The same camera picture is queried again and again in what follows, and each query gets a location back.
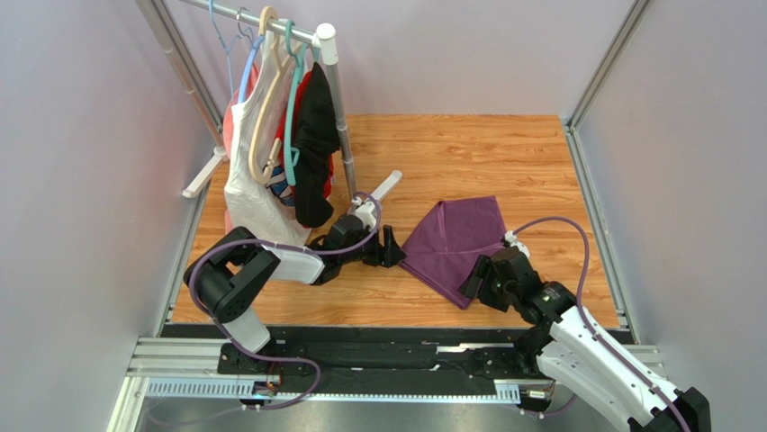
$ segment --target blue hanger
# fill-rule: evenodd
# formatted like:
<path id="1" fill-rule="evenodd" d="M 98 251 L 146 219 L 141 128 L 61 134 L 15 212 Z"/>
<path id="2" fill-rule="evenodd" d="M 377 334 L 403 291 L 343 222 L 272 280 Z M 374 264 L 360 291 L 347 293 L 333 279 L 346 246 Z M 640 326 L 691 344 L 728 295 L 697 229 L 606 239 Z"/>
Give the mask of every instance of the blue hanger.
<path id="1" fill-rule="evenodd" d="M 242 78 L 239 81 L 239 94 L 237 96 L 237 103 L 242 104 L 245 102 L 245 98 L 247 96 L 246 92 L 248 91 L 248 79 L 250 78 L 250 69 L 253 66 L 253 62 L 256 60 L 256 54 L 258 54 L 258 50 L 261 49 L 261 44 L 264 43 L 264 36 L 258 36 L 258 38 L 253 41 L 253 29 L 248 27 L 245 29 L 246 31 L 250 30 L 250 35 L 248 36 L 244 31 L 242 31 L 242 28 L 239 26 L 239 15 L 242 13 L 242 11 L 247 11 L 248 9 L 244 7 L 240 7 L 239 11 L 237 11 L 237 16 L 235 16 L 235 19 L 237 20 L 237 28 L 239 29 L 239 34 L 245 36 L 250 41 L 250 54 L 248 54 L 248 61 L 245 62 L 245 71 L 242 72 Z"/>
<path id="2" fill-rule="evenodd" d="M 293 110 L 295 107 L 295 97 L 298 92 L 298 82 L 303 77 L 303 59 L 306 55 L 306 44 L 301 46 L 301 51 L 296 55 L 290 46 L 291 34 L 293 32 L 293 20 L 288 20 L 285 23 L 285 46 L 287 47 L 288 54 L 295 59 L 295 69 L 293 70 L 293 82 L 290 86 L 290 97 L 288 97 L 287 112 L 285 113 L 285 136 L 283 142 L 283 159 L 285 168 L 285 178 L 290 186 L 295 186 L 295 173 L 293 168 L 298 163 L 298 157 L 300 154 L 299 149 L 291 146 L 291 139 L 293 135 Z"/>
<path id="3" fill-rule="evenodd" d="M 213 29 L 216 30 L 216 34 L 219 37 L 219 42 L 221 42 L 221 46 L 224 48 L 224 51 L 226 51 L 226 67 L 229 71 L 229 90 L 230 90 L 230 98 L 234 97 L 234 83 L 231 79 L 231 49 L 234 48 L 234 42 L 237 41 L 237 39 L 242 39 L 242 35 L 235 35 L 234 38 L 231 40 L 231 43 L 229 45 L 226 44 L 226 42 L 223 39 L 223 36 L 221 36 L 221 31 L 219 30 L 218 24 L 216 24 L 216 18 L 215 14 L 213 14 L 213 0 L 208 0 L 208 13 L 211 15 L 211 22 L 213 23 Z"/>

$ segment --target metal pole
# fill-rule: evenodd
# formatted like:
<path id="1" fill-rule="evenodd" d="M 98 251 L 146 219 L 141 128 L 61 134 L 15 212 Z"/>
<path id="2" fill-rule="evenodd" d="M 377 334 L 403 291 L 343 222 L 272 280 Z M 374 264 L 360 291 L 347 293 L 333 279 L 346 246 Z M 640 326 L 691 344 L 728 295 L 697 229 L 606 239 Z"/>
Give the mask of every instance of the metal pole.
<path id="1" fill-rule="evenodd" d="M 354 193 L 359 191 L 356 188 L 356 174 L 354 170 L 354 155 L 351 152 L 351 143 L 349 142 L 349 126 L 347 117 L 344 114 L 344 103 L 341 98 L 341 81 L 338 77 L 338 64 L 328 65 L 328 83 L 330 84 L 330 94 L 333 96 L 333 108 L 336 110 L 336 129 L 338 137 L 341 138 L 341 157 L 344 160 L 344 172 L 347 175 L 347 187 L 349 190 L 349 199 L 354 199 Z"/>
<path id="2" fill-rule="evenodd" d="M 216 146 L 223 147 L 221 131 L 223 117 L 216 107 L 212 94 L 203 80 L 203 76 L 194 63 L 192 54 L 186 47 L 184 38 L 167 9 L 164 0 L 136 0 L 149 27 L 155 34 L 160 47 L 165 51 L 167 60 L 176 72 L 184 90 L 192 97 L 197 111 L 202 115 L 208 131 L 213 136 Z"/>
<path id="3" fill-rule="evenodd" d="M 599 67 L 597 67 L 597 71 L 594 73 L 591 81 L 586 86 L 586 91 L 583 92 L 581 100 L 578 101 L 578 104 L 575 106 L 575 111 L 573 111 L 573 115 L 570 116 L 570 119 L 567 122 L 568 127 L 577 130 L 581 126 L 583 119 L 586 117 L 586 113 L 589 111 L 591 104 L 597 97 L 597 93 L 601 90 L 609 73 L 615 67 L 615 64 L 618 62 L 618 57 L 620 57 L 620 54 L 623 53 L 623 49 L 628 45 L 628 41 L 631 39 L 636 28 L 639 27 L 639 23 L 642 21 L 642 18 L 647 12 L 647 8 L 650 7 L 652 2 L 653 0 L 635 0 L 634 4 L 631 5 L 631 9 L 628 11 L 628 15 L 626 15 L 623 24 L 621 24 L 618 34 L 615 35 L 615 39 L 610 43 L 608 51 L 605 53 L 605 57 L 602 59 Z"/>
<path id="4" fill-rule="evenodd" d="M 201 9 L 208 10 L 208 2 L 206 0 L 179 0 L 181 3 L 187 5 L 197 6 Z M 213 4 L 213 11 L 221 16 L 226 16 L 233 20 L 237 19 L 237 12 L 239 9 L 232 9 L 228 6 L 222 6 L 220 4 Z M 261 25 L 261 19 L 257 16 L 251 15 L 248 11 L 242 11 L 239 15 L 239 21 L 241 23 L 255 25 L 259 27 Z M 266 23 L 266 29 L 272 32 L 285 34 L 285 25 L 282 22 L 271 20 Z M 314 42 L 314 32 L 302 30 L 296 27 L 291 29 L 291 37 L 297 41 L 308 43 L 310 45 Z"/>

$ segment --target towel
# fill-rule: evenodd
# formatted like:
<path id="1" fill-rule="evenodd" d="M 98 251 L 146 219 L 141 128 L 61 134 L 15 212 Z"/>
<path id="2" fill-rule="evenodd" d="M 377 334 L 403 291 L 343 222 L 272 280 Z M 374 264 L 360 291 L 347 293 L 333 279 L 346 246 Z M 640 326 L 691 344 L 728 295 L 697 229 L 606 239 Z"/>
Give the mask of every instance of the towel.
<path id="1" fill-rule="evenodd" d="M 461 309 L 471 302 L 458 287 L 479 255 L 503 249 L 506 233 L 494 196 L 440 201 L 402 245 L 400 266 Z"/>

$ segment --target beige hanger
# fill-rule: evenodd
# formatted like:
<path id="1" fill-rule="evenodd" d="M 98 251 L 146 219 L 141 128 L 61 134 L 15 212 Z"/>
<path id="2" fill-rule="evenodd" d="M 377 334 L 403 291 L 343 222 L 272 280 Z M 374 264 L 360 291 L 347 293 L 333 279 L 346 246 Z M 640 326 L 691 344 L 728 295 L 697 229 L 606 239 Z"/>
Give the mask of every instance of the beige hanger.
<path id="1" fill-rule="evenodd" d="M 261 23 L 258 25 L 259 35 L 266 36 L 266 27 L 269 23 L 269 20 L 277 20 L 277 12 L 275 12 L 275 8 L 272 6 L 266 6 L 261 10 Z M 277 74 L 269 86 L 269 90 L 266 92 L 266 98 L 264 99 L 264 103 L 261 105 L 261 111 L 258 113 L 258 118 L 256 120 L 256 127 L 253 130 L 253 139 L 250 141 L 248 167 L 250 168 L 250 175 L 253 177 L 253 180 L 261 185 L 265 185 L 269 179 L 272 178 L 272 172 L 275 170 L 275 167 L 280 164 L 279 155 L 283 146 L 283 142 L 280 139 L 275 139 L 274 143 L 272 144 L 272 149 L 269 151 L 269 159 L 266 162 L 266 166 L 264 166 L 264 169 L 261 170 L 257 161 L 257 146 L 258 143 L 261 142 L 262 135 L 266 133 L 266 125 L 264 124 L 266 122 L 266 114 L 271 111 L 272 104 L 276 99 L 277 87 L 283 80 L 285 71 L 288 69 L 290 62 L 293 61 L 293 57 L 291 56 L 280 58 L 278 49 L 279 43 L 281 43 L 280 36 L 275 33 L 274 40 L 268 49 L 271 50 L 272 56 L 275 58 Z M 298 54 L 300 50 L 296 49 L 294 52 Z"/>

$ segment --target wooden floor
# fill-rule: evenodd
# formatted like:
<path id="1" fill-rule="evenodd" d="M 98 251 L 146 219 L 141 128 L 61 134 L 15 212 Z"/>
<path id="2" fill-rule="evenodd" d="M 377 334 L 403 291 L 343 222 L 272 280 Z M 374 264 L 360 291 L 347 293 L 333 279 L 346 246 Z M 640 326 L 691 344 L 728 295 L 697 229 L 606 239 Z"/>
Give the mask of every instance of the wooden floor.
<path id="1" fill-rule="evenodd" d="M 348 121 L 361 190 L 372 191 L 394 169 L 404 173 L 383 201 L 383 223 L 393 225 L 400 244 L 440 200 L 495 195 L 509 230 L 548 215 L 575 219 L 589 232 L 594 251 L 584 302 L 603 326 L 618 325 L 558 118 L 370 115 Z M 342 167 L 339 159 L 336 167 Z M 224 234 L 227 173 L 223 166 L 213 178 L 192 260 Z M 336 217 L 348 206 L 342 169 L 337 169 L 337 179 L 331 196 Z M 327 232 L 329 225 L 316 232 Z M 529 246 L 532 264 L 542 276 L 575 290 L 583 244 L 572 227 L 548 222 L 525 231 L 520 239 Z M 477 301 L 459 310 L 399 267 L 361 263 L 345 266 L 339 278 L 321 287 L 269 283 L 254 307 L 267 324 L 528 327 L 513 310 L 502 313 Z M 182 287 L 173 321 L 206 320 Z"/>

